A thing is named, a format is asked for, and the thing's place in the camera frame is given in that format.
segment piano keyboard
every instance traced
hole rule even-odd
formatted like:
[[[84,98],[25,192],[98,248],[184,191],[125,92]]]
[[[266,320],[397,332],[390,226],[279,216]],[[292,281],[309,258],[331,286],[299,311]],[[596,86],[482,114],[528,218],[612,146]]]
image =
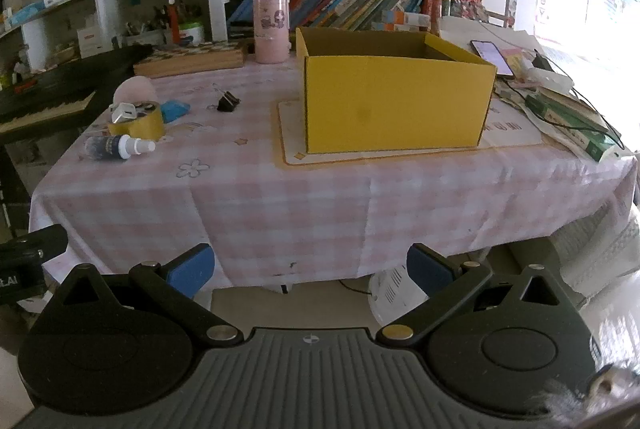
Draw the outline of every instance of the piano keyboard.
[[[61,104],[56,107],[48,107],[42,111],[36,113],[28,113],[18,118],[14,118],[9,122],[0,123],[0,134],[8,133],[20,129],[21,127],[27,127],[30,125],[36,125],[53,118],[61,118],[70,114],[84,111],[94,97],[95,91],[92,92],[86,99],[78,100],[77,102],[69,102],[68,104]]]

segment pink cup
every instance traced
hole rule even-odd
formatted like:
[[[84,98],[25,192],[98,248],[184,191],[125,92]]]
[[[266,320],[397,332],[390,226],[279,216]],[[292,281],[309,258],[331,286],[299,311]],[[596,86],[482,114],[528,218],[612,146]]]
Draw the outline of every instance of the pink cup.
[[[254,39],[261,64],[289,59],[289,0],[254,0]]]

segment yellow tape roll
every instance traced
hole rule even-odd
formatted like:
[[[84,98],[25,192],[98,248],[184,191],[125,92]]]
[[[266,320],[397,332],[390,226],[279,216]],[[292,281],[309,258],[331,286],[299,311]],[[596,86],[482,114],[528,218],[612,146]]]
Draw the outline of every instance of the yellow tape roll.
[[[157,142],[164,136],[164,123],[162,112],[158,102],[134,102],[138,112],[138,118],[130,122],[109,124],[109,133],[113,136],[128,134],[131,138],[142,138]],[[145,110],[145,107],[154,106],[153,110]]]

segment binder clip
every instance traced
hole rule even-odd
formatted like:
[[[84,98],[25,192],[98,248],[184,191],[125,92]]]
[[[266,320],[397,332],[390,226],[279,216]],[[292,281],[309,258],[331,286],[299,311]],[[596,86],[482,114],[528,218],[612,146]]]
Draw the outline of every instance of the binder clip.
[[[228,111],[231,112],[236,109],[236,106],[240,104],[240,99],[234,97],[228,91],[225,91],[218,101],[218,111]]]

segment smartphone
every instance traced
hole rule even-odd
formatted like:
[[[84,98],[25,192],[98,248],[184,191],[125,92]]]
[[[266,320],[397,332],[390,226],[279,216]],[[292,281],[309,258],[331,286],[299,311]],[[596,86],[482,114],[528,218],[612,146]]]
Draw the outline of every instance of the smartphone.
[[[479,57],[482,57],[482,59],[492,63],[496,68],[498,68],[498,76],[503,76],[504,78],[515,78],[511,68],[507,64],[507,61],[504,60],[504,57],[495,44],[489,41],[471,41],[471,46]]]

